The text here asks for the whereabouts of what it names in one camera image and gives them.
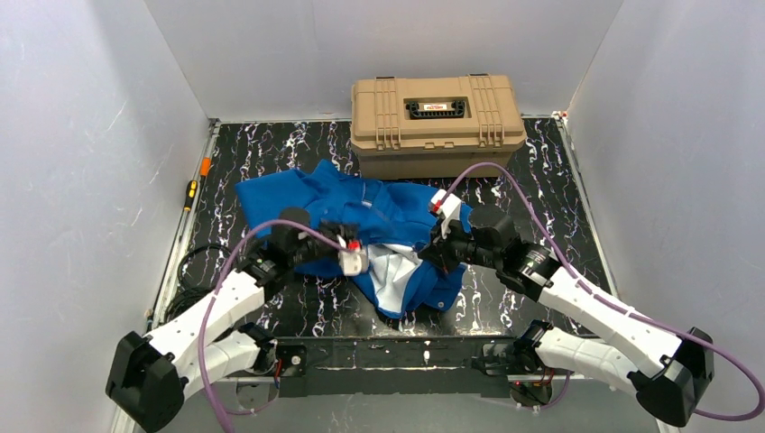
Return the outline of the blue zip jacket white lining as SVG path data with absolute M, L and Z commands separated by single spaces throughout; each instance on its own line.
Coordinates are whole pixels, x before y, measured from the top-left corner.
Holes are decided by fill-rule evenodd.
M 388 318 L 401 318 L 421 306 L 447 311 L 463 286 L 465 266 L 445 273 L 418 258 L 436 218 L 429 212 L 438 189 L 411 182 L 355 177 L 327 160 L 312 172 L 285 170 L 235 185 L 250 227 L 278 217 L 288 207 L 322 221 L 354 224 L 369 267 L 354 284 Z

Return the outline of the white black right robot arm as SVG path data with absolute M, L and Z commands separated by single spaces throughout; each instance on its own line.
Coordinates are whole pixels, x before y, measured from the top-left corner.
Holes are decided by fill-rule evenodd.
M 535 320 L 512 351 L 518 368 L 547 367 L 580 373 L 632 395 L 651 416 L 684 427 L 714 377 L 711 337 L 698 328 L 686 336 L 646 318 L 568 269 L 548 248 L 526 242 L 512 219 L 497 207 L 475 211 L 468 229 L 453 196 L 434 198 L 437 222 L 419 257 L 443 272 L 462 264 L 492 269 L 509 290 L 573 318 L 598 341 L 569 335 Z

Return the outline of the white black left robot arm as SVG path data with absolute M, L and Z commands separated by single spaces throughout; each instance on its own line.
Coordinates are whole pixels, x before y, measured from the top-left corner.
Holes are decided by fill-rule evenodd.
M 323 220 L 288 207 L 252 229 L 233 248 L 215 288 L 178 316 L 117 344 L 106 395 L 143 431 L 158 432 L 197 392 L 248 371 L 277 380 L 283 361 L 278 340 L 244 316 L 262 308 L 305 264 L 329 260 L 345 276 L 368 264 L 357 224 Z

